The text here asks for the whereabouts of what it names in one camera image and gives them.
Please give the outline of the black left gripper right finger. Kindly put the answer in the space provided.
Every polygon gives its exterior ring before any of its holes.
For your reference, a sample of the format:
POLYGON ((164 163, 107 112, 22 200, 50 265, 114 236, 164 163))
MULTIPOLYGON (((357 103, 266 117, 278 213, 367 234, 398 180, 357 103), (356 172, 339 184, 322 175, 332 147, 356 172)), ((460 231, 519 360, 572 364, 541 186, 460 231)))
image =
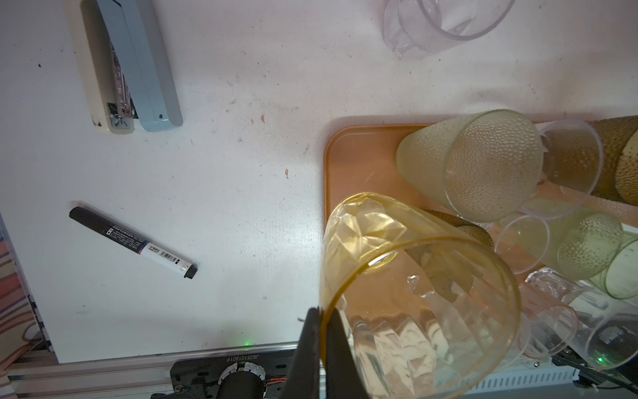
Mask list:
POLYGON ((332 312, 326 330, 326 390, 328 399, 369 399, 357 372, 344 325, 337 310, 332 312))

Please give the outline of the clear glass back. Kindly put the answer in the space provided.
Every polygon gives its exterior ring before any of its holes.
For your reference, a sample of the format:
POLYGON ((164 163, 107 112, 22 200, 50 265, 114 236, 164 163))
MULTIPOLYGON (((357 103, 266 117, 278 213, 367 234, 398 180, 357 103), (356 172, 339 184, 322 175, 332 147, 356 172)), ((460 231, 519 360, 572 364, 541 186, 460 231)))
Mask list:
POLYGON ((490 33, 513 5, 510 0, 390 1, 383 39, 400 59, 428 57, 490 33))

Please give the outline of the brown textured cup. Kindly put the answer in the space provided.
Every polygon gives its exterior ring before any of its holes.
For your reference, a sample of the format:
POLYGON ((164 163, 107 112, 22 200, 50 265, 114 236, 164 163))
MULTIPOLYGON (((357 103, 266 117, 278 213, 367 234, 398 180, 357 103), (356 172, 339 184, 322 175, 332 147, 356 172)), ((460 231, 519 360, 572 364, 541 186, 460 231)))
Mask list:
POLYGON ((637 206, 637 116, 592 121, 601 138, 603 167, 592 195, 637 206))

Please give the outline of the yellow amber glass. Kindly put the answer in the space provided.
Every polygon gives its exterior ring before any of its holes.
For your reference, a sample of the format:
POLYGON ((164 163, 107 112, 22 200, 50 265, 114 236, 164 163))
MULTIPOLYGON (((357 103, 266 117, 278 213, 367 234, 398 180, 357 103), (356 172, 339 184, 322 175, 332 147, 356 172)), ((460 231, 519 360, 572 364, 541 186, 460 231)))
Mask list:
POLYGON ((323 317, 339 317, 367 398, 455 398, 500 364, 520 325, 505 262, 414 206, 366 192, 325 227, 323 317))

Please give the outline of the pale yellow frosted cup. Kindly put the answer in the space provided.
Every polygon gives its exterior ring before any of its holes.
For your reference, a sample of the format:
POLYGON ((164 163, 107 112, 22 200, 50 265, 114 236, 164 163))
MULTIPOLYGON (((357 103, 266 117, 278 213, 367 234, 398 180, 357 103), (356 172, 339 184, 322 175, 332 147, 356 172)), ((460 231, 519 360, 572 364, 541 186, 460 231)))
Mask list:
POLYGON ((512 214, 535 191, 543 166, 538 128, 507 109, 442 121, 404 138, 400 175, 437 204, 473 222, 512 214))

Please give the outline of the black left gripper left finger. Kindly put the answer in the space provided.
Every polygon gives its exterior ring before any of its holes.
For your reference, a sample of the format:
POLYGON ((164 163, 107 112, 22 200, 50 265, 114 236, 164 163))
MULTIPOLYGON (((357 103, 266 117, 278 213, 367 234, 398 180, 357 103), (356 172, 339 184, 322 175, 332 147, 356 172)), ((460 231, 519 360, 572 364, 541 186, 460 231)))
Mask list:
POLYGON ((307 312, 302 333, 287 372, 282 399, 318 399, 320 378, 321 312, 311 308, 307 312))

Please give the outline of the olive textured cup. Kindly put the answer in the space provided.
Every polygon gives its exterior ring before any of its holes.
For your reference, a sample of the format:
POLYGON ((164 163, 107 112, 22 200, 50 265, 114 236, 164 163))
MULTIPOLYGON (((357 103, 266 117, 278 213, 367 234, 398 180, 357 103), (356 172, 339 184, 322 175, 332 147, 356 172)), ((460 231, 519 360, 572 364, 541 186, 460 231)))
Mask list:
POLYGON ((478 242, 484 244, 488 248, 494 249, 493 239, 490 234, 484 228, 478 226, 477 224, 445 212, 440 212, 432 209, 426 209, 425 212, 432 214, 433 216, 454 226, 468 236, 478 240, 478 242))

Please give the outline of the clear faceted glass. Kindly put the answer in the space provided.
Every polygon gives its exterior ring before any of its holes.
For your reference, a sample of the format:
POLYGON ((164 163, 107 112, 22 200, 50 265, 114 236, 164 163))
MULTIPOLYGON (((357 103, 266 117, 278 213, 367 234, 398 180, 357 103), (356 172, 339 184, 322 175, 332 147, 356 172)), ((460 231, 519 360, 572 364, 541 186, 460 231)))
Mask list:
POLYGON ((538 184, 522 206, 539 219, 561 219, 577 211, 601 176, 601 137, 586 121, 562 119, 536 124, 543 145, 538 184))
POLYGON ((574 310, 579 327, 569 347, 596 370, 611 370, 637 356, 637 307, 573 282, 550 268, 525 282, 574 310))

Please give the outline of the small clear glass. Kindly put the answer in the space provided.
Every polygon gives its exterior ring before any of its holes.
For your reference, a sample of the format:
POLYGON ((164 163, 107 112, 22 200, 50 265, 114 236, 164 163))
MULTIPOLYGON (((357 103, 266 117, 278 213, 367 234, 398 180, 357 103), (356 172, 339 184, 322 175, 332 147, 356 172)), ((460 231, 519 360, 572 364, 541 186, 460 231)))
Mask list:
POLYGON ((494 252, 515 275, 528 274, 538 267, 548 251, 548 224, 537 217, 515 212, 492 222, 487 231, 493 239, 494 252))

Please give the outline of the clear wide glass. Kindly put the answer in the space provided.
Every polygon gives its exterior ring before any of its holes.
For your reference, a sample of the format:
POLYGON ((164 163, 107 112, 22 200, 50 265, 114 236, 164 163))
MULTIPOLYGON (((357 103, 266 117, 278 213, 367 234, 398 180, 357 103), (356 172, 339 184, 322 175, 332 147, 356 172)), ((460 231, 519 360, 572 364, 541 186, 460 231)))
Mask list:
POLYGON ((519 286, 520 325, 513 342, 495 371, 529 359, 540 362, 561 352, 576 336, 577 313, 568 305, 528 283, 519 286))

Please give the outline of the green ribbed glass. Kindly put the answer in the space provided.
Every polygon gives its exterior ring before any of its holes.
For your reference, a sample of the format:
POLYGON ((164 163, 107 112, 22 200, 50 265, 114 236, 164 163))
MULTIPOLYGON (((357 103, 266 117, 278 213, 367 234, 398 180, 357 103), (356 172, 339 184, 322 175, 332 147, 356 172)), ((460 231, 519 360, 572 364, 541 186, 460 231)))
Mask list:
POLYGON ((613 299, 632 299, 637 295, 637 233, 624 232, 611 264, 588 283, 613 299))

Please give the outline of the pale green textured cup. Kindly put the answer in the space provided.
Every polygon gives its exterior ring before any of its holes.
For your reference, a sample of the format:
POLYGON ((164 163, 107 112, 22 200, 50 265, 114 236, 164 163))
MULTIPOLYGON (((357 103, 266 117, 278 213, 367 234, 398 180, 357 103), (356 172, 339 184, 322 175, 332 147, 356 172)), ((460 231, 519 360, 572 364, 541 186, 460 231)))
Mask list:
POLYGON ((542 263, 571 280, 590 279, 611 264, 623 228, 616 216, 580 208, 548 221, 550 241, 542 263))

